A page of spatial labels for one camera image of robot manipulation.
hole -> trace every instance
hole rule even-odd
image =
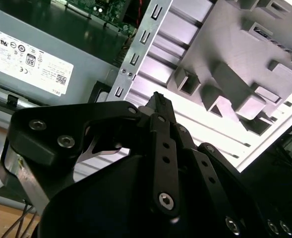
[[[170,163],[170,159],[168,157],[164,156],[162,159],[164,160],[165,163],[167,164]]]
[[[163,202],[164,202],[166,205],[169,205],[169,204],[170,204],[170,199],[168,199],[168,197],[163,196],[163,197],[162,197],[162,200],[163,200]]]
[[[184,79],[184,84],[182,85],[180,91],[192,95],[194,91],[198,88],[200,85],[200,81],[196,75],[188,75]]]
[[[271,4],[271,7],[275,10],[277,10],[278,12],[281,12],[281,13],[287,13],[288,11],[286,9],[284,9],[282,6],[278,5],[276,2],[273,2]]]
[[[168,145],[167,143],[164,143],[164,147],[169,149],[170,148],[170,145]]]
[[[123,91],[124,91],[123,88],[118,87],[117,90],[116,90],[116,92],[115,92],[115,96],[120,98],[120,96],[121,96],[121,94],[122,94]]]
[[[288,107],[292,107],[292,103],[291,102],[285,101],[284,104],[287,105]]]
[[[271,117],[270,118],[272,121],[274,121],[274,122],[276,122],[278,119],[277,118],[275,118],[275,117]]]
[[[13,107],[17,107],[18,98],[9,94],[7,97],[7,104]]]
[[[34,123],[34,127],[35,128],[41,128],[42,127],[42,123],[41,122],[35,122]]]
[[[144,31],[144,32],[142,33],[142,36],[141,36],[139,42],[142,43],[143,45],[145,45],[145,44],[147,43],[147,40],[148,40],[149,36],[150,36],[150,32],[147,33],[146,31]]]
[[[131,64],[131,65],[136,65],[138,59],[139,59],[139,56],[136,55],[136,54],[134,54],[134,55],[131,57],[130,64]]]
[[[154,10],[152,11],[151,18],[154,20],[157,20],[160,15],[161,10],[162,10],[162,7],[156,4]]]
[[[63,144],[69,144],[69,143],[71,143],[71,140],[68,139],[68,138],[63,138],[63,139],[62,139],[62,143],[63,143]]]
[[[210,181],[211,183],[216,183],[215,179],[213,179],[212,177],[209,177],[209,181]]]

metal edge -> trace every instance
hole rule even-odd
[[[126,98],[173,0],[151,0],[106,101]]]

metal sheet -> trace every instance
hole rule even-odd
[[[163,48],[169,52],[171,52],[173,55],[176,55],[178,57],[183,57],[185,54],[185,49],[182,48],[181,46],[178,46],[174,43],[172,43],[171,41],[167,40],[166,38],[158,35],[155,38],[155,41],[153,43],[154,46]]]
[[[186,13],[193,19],[203,22],[213,4],[208,0],[174,0],[172,7]]]
[[[120,101],[126,98],[133,79],[139,72],[149,48],[159,31],[159,27],[163,24],[171,3],[172,0],[150,1],[108,95],[108,101]]]
[[[154,45],[152,45],[150,47],[148,55],[152,56],[152,57],[157,57],[157,58],[159,57],[159,58],[161,58],[167,62],[170,62],[172,64],[175,64],[175,65],[177,65],[180,62],[180,57],[174,56],[174,55],[168,53],[167,51],[163,50],[163,48],[157,47]]]
[[[147,56],[141,66],[140,72],[162,82],[166,83],[173,73],[173,69]]]
[[[198,28],[196,26],[171,12],[168,12],[160,28],[160,32],[188,45],[191,43],[197,31]]]

